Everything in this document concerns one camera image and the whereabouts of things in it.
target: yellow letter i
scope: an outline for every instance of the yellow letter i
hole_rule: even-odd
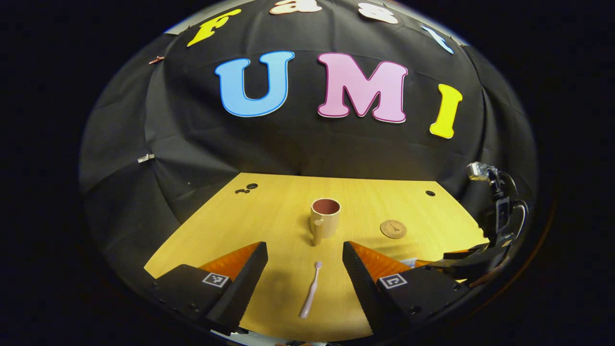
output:
[[[439,84],[438,90],[442,94],[442,103],[440,104],[438,118],[435,123],[429,126],[429,132],[436,136],[451,139],[454,134],[453,123],[457,113],[457,105],[463,99],[463,96],[457,89],[446,84]]]

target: black cloth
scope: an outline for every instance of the black cloth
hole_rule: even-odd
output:
[[[321,11],[271,15],[253,1],[186,47],[199,25],[163,34],[128,61],[107,85],[84,133],[80,186],[90,231],[118,274],[135,288],[144,264],[198,208],[240,172],[361,179],[434,180],[476,217],[488,185],[471,182],[466,165],[482,161],[508,172],[533,208],[538,163],[523,107],[504,78],[471,47],[447,38],[450,55],[422,23],[391,10],[399,24],[368,20],[357,1],[321,2]],[[260,56],[290,50],[288,97],[266,116],[240,118],[222,106],[223,62],[248,58],[245,93],[268,89]],[[350,54],[366,74],[382,61],[408,68],[401,124],[358,117],[324,118],[324,52]],[[163,55],[157,64],[148,62]],[[438,84],[463,95],[452,139],[429,132],[441,102]],[[155,159],[137,163],[152,153]]]

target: black background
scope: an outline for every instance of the black background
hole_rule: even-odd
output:
[[[81,131],[112,75],[205,2],[2,2],[6,85],[2,288],[9,344],[207,344],[138,303],[91,251],[77,193]],[[501,296],[427,341],[605,344],[603,212],[612,69],[607,5],[415,2],[497,66],[535,119],[540,165],[557,176],[558,207],[534,260]]]

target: blue letter u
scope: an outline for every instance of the blue letter u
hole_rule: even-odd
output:
[[[280,108],[288,95],[288,61],[295,53],[280,51],[261,55],[260,61],[267,64],[269,91],[264,97],[248,99],[244,91],[244,69],[249,59],[236,59],[218,66],[220,97],[224,109],[230,114],[243,117],[261,116]]]

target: mug handle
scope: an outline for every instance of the mug handle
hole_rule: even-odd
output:
[[[314,221],[314,245],[320,244],[320,240],[322,240],[322,223],[322,219]]]

